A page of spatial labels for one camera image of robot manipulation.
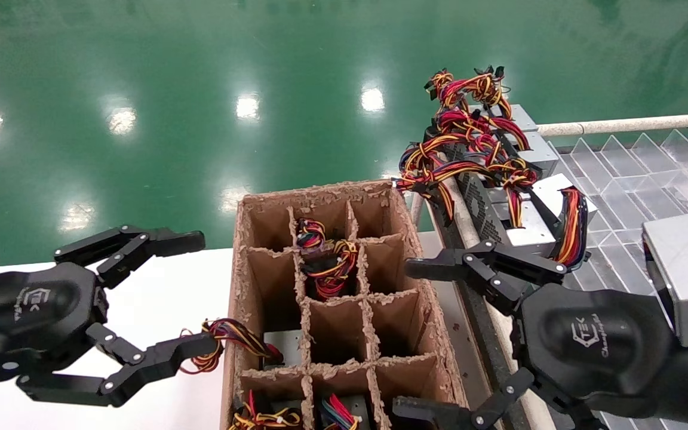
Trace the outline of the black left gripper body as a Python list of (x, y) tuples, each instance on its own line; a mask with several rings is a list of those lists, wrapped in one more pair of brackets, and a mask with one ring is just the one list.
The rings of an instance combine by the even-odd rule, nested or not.
[(96, 274), (72, 262), (0, 273), (0, 382), (74, 364), (93, 348), (87, 328), (107, 322), (107, 302)]

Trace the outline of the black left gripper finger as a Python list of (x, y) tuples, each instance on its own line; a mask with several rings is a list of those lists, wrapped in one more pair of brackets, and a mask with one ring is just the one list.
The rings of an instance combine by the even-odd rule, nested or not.
[(99, 284), (113, 289), (153, 256), (170, 257), (205, 250), (201, 231), (174, 232), (169, 228), (142, 229), (124, 225), (69, 243), (54, 252), (57, 263), (97, 267)]
[(121, 407), (145, 385), (175, 376), (186, 360), (217, 349), (217, 342), (209, 333), (161, 341), (145, 351), (103, 324), (89, 326), (85, 334), (93, 345), (122, 366), (118, 372), (106, 378), (30, 374), (18, 378), (17, 387), (35, 402)]

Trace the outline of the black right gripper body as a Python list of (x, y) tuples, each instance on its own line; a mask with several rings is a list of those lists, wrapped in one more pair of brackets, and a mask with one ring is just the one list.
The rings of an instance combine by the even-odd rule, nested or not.
[(688, 423), (688, 348), (655, 297), (549, 284), (513, 317), (514, 357), (555, 409)]

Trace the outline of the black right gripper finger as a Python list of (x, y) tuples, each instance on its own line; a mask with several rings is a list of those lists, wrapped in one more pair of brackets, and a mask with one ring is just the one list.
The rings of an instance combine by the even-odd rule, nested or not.
[(471, 248), (443, 248), (434, 258), (408, 258), (405, 275), (414, 280), (464, 282), (505, 316), (514, 314), (523, 292), (502, 275), (533, 285), (560, 284), (566, 266), (503, 243), (483, 241)]
[[(481, 406), (475, 410), (462, 406), (434, 402), (425, 398), (395, 397), (392, 400), (393, 413), (402, 418), (429, 422), (438, 429), (492, 429), (508, 409), (516, 403), (528, 389), (535, 387), (540, 389), (540, 373), (533, 374), (529, 369), (520, 368), (511, 374), (504, 386), (488, 397)], [(610, 387), (606, 379), (607, 375), (592, 375), (589, 386), (593, 390), (589, 394), (607, 391)], [(600, 419), (595, 418), (588, 408), (585, 400), (575, 400), (573, 404), (563, 406), (563, 410), (573, 419), (573, 429), (608, 429)]]

